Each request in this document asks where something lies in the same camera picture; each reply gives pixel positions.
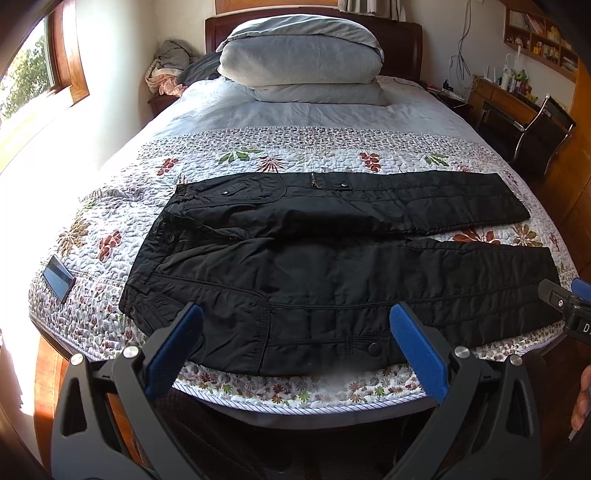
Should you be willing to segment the right hand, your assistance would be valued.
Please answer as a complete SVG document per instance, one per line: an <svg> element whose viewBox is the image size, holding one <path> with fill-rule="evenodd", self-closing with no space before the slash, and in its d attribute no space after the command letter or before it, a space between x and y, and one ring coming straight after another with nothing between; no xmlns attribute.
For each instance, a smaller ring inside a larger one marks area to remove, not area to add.
<svg viewBox="0 0 591 480"><path fill-rule="evenodd" d="M590 412L591 366L588 365L580 378L580 390L571 415L571 427L578 432Z"/></svg>

